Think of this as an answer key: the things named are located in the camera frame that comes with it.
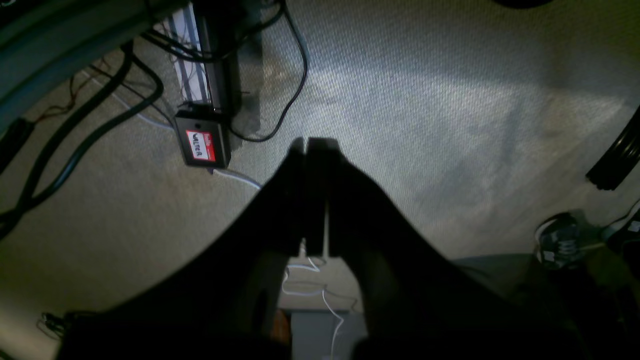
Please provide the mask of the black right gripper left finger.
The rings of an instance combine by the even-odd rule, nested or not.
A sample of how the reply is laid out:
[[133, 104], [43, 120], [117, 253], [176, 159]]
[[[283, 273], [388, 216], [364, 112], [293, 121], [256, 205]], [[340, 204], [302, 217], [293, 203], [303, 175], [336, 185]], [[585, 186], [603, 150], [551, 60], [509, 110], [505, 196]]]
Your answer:
[[285, 268], [317, 237], [309, 219], [307, 147], [278, 170], [208, 248], [151, 289], [68, 330], [58, 360], [219, 359], [286, 354], [269, 339]]

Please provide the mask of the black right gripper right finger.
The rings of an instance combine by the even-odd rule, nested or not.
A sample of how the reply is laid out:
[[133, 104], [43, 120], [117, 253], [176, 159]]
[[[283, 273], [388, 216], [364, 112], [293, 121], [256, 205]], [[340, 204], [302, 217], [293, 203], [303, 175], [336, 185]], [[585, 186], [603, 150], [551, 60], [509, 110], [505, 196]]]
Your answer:
[[367, 336], [353, 360], [583, 360], [579, 337], [504, 300], [423, 239], [331, 138], [314, 139], [314, 248], [343, 260]]

